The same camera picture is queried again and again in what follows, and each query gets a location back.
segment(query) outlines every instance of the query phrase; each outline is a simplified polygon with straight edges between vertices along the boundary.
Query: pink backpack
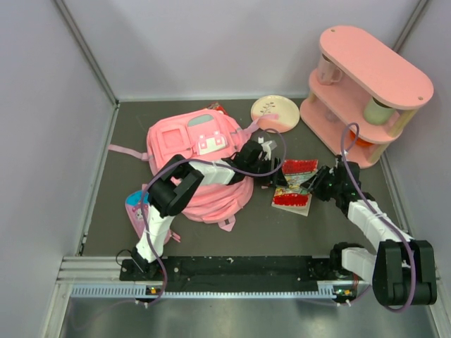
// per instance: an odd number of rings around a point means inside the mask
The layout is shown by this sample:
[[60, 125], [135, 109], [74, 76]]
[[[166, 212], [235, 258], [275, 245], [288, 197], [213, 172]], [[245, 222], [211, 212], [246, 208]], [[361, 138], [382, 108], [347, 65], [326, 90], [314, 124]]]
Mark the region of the pink backpack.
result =
[[[257, 121], [242, 130], [230, 116], [202, 109], [165, 118], [151, 126], [147, 133], [147, 154], [115, 145], [110, 145], [109, 149], [149, 161], [155, 175], [176, 154], [205, 161], [230, 157], [241, 150], [257, 129]], [[250, 200], [253, 187], [250, 177], [228, 186], [199, 187], [183, 214], [190, 220], [218, 223], [221, 229], [231, 231], [235, 214]]]

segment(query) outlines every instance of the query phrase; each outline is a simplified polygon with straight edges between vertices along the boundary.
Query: pink mug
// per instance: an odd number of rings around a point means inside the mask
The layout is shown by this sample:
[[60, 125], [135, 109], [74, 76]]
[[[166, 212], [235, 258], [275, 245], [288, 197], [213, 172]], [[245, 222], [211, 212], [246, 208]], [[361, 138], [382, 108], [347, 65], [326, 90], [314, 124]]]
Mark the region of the pink mug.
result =
[[343, 71], [339, 69], [324, 54], [321, 54], [318, 62], [318, 82], [322, 85], [331, 85], [343, 77]]

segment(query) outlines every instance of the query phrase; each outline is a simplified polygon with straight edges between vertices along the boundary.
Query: mug handle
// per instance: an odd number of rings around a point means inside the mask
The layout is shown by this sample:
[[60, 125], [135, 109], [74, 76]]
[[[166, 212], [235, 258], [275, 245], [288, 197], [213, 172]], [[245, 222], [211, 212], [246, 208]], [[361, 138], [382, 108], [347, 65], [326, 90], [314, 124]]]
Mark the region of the mug handle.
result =
[[334, 79], [331, 80], [331, 82], [339, 82], [341, 80], [341, 78], [343, 77], [343, 71], [341, 69], [339, 69], [338, 67], [335, 69], [334, 75], [335, 73], [338, 73], [338, 76]]

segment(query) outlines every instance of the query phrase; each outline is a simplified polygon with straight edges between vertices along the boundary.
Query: shelf tier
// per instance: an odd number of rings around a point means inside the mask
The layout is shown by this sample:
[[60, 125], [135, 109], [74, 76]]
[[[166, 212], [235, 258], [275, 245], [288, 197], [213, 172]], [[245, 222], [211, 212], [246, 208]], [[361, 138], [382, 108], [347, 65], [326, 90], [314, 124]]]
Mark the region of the shelf tier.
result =
[[359, 138], [374, 143], [391, 143], [401, 133], [392, 137], [388, 134], [400, 114], [396, 111], [391, 119], [384, 125], [372, 125], [364, 119], [364, 109], [371, 100], [371, 95], [360, 87], [354, 80], [343, 74], [341, 81], [331, 85], [318, 82], [316, 69], [311, 72], [309, 78], [310, 90], [337, 115], [344, 124], [356, 122], [360, 126]]
[[319, 40], [322, 53], [383, 104], [402, 110], [424, 106], [431, 80], [417, 67], [363, 29], [335, 26]]
[[[341, 121], [330, 122], [326, 120], [326, 113], [328, 108], [319, 100], [310, 102], [304, 100], [300, 108], [301, 119], [306, 125], [319, 137], [319, 139], [332, 151], [334, 154], [341, 154], [340, 140], [345, 124]], [[345, 146], [348, 147], [352, 140], [348, 135], [346, 136]], [[348, 155], [347, 160], [357, 162], [360, 168], [371, 167], [374, 163], [369, 161], [372, 147], [361, 147], [354, 145]]]

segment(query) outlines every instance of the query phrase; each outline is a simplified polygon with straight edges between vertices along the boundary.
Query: cream plate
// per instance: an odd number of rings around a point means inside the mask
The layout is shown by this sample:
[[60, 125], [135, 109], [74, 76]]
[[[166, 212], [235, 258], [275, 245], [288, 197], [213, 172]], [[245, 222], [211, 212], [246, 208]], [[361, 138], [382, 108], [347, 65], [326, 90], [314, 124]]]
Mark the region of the cream plate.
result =
[[283, 96], [268, 95], [254, 102], [251, 108], [252, 120], [267, 114], [278, 114], [278, 119], [262, 118], [258, 122], [261, 129], [273, 128], [278, 132], [287, 132], [299, 122], [299, 108], [293, 101]]

